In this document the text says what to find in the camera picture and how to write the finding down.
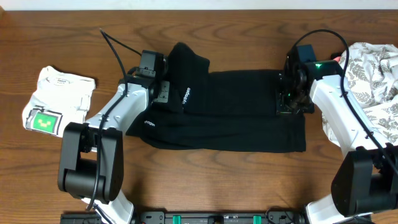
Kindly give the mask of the black t-shirt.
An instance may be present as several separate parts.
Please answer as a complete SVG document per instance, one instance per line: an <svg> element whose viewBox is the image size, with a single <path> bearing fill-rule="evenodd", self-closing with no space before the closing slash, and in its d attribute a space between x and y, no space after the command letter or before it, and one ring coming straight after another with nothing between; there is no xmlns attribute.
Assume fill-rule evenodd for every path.
<svg viewBox="0 0 398 224"><path fill-rule="evenodd" d="M210 61L177 43L168 57L169 95L152 103L127 134L159 149L303 152L303 115L277 114L277 70L211 72Z"/></svg>

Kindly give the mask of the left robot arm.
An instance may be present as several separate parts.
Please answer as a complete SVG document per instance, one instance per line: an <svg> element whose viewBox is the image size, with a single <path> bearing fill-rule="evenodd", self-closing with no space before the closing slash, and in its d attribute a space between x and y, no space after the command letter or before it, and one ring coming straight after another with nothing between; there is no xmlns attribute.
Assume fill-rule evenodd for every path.
<svg viewBox="0 0 398 224"><path fill-rule="evenodd" d="M87 212L67 213L61 223L134 223L134 206L121 190L123 137L154 101L165 103L167 56L145 50L106 106L84 123L63 132L58 187L88 204Z"/></svg>

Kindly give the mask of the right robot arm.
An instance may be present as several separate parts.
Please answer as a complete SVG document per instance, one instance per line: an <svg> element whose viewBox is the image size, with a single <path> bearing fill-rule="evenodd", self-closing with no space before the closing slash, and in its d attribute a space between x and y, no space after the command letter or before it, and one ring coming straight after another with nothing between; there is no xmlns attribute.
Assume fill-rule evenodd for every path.
<svg viewBox="0 0 398 224"><path fill-rule="evenodd" d="M372 126L338 62L318 61L311 45L295 45L279 75L275 112L312 113L315 107L344 159L330 195L306 205L306 222L369 223L372 213L397 209L397 147Z"/></svg>

